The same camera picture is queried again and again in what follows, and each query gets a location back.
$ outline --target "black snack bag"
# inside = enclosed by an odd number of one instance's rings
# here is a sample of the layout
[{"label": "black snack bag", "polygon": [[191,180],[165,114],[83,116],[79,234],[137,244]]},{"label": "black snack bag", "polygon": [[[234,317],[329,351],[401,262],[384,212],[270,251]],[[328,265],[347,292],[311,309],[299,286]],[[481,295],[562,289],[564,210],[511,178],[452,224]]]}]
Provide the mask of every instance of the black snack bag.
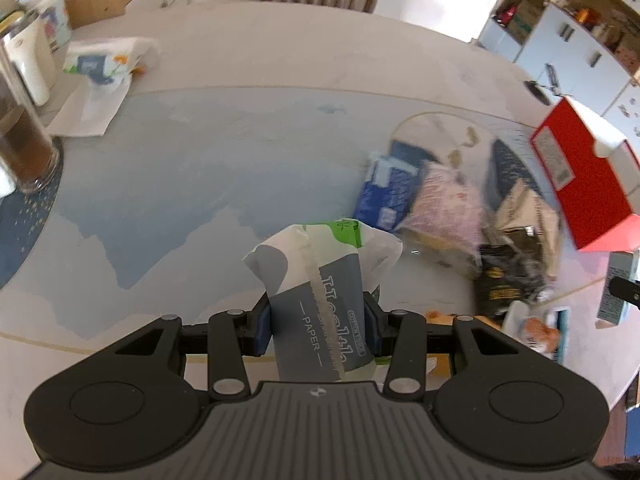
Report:
[{"label": "black snack bag", "polygon": [[509,245],[481,245],[482,271],[474,281],[476,310],[495,317],[507,311],[512,301],[533,300],[546,281],[542,265]]}]

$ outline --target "green label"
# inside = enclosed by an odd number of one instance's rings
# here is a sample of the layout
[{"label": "green label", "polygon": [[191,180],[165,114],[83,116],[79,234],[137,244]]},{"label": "green label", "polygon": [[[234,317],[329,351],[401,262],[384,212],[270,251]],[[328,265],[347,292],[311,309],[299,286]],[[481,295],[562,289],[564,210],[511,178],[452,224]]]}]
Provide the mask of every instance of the green label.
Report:
[{"label": "green label", "polygon": [[337,222],[322,222],[319,224],[308,225],[326,225],[331,229],[334,234],[334,238],[343,244],[351,245],[353,247],[362,247],[362,241],[360,240],[360,222],[357,220],[338,220]]}]

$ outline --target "small box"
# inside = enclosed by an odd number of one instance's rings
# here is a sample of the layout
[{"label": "small box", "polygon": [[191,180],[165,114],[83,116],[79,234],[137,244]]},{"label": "small box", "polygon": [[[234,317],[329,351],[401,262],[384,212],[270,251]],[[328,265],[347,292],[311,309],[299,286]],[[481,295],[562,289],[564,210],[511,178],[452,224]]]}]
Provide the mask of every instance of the small box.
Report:
[{"label": "small box", "polygon": [[418,168],[392,156],[374,154],[353,213],[370,227],[393,231],[411,207],[420,184]]},{"label": "small box", "polygon": [[524,44],[536,26],[542,14],[542,10],[531,5],[527,0],[522,0],[518,5],[516,13],[513,15],[507,30],[511,37],[519,44]]},{"label": "small box", "polygon": [[625,300],[616,298],[609,292],[609,283],[614,277],[623,278],[625,280],[635,281],[638,272],[638,251],[627,253],[619,251],[609,255],[609,267],[607,267],[607,275],[605,277],[604,288],[602,289],[602,298],[596,317],[596,328],[608,328],[617,326],[628,315],[633,305]]},{"label": "small box", "polygon": [[581,251],[640,247],[640,166],[626,137],[564,97],[529,141]]}]

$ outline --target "glass jar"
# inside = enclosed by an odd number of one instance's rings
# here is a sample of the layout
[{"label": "glass jar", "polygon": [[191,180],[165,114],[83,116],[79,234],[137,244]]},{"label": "glass jar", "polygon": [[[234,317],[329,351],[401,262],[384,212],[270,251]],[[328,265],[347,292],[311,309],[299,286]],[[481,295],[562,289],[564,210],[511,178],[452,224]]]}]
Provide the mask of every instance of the glass jar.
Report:
[{"label": "glass jar", "polygon": [[18,189],[34,193],[47,185],[60,154],[40,123],[22,79],[0,42],[0,164]]}]

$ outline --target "cardboard box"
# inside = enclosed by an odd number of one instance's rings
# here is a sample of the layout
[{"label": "cardboard box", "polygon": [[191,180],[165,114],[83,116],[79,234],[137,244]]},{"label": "cardboard box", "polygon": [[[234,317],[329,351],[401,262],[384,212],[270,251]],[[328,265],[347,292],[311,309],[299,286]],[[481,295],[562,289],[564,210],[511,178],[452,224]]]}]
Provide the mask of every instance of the cardboard box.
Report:
[{"label": "cardboard box", "polygon": [[640,59],[638,59],[638,54],[623,44],[616,49],[613,56],[630,74],[636,73],[638,68],[640,68]]},{"label": "cardboard box", "polygon": [[65,0],[71,28],[123,16],[125,0]]},{"label": "cardboard box", "polygon": [[507,30],[514,40],[519,44],[524,44],[536,26],[542,14],[542,10],[531,5],[527,0],[522,0],[518,5],[516,13],[511,18]]},{"label": "cardboard box", "polygon": [[564,97],[530,143],[579,250],[640,247],[640,166],[618,129]]}]

